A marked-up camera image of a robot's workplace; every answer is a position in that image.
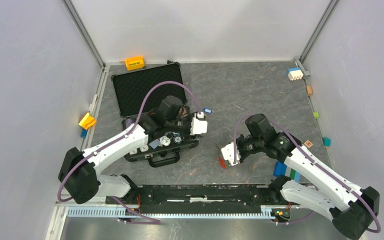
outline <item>open case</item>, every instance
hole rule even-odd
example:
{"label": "open case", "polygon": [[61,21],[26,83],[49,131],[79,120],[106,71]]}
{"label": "open case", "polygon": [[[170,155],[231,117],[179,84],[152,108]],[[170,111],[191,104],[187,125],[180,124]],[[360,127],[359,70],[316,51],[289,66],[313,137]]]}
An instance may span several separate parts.
{"label": "open case", "polygon": [[[126,129],[138,117],[143,99],[155,85],[164,81],[174,81],[183,84],[182,72],[178,62],[143,68],[136,71],[113,75],[111,77],[118,102],[122,126]],[[157,108],[167,96],[174,96],[182,101],[185,111],[187,98],[185,90],[177,85],[167,84],[157,88],[148,98],[143,109],[143,115]],[[199,135],[180,137],[176,132],[167,132],[165,136],[141,148],[131,151],[124,158],[129,162],[148,160],[154,168],[174,164],[180,160],[181,149],[195,148],[199,144]]]}

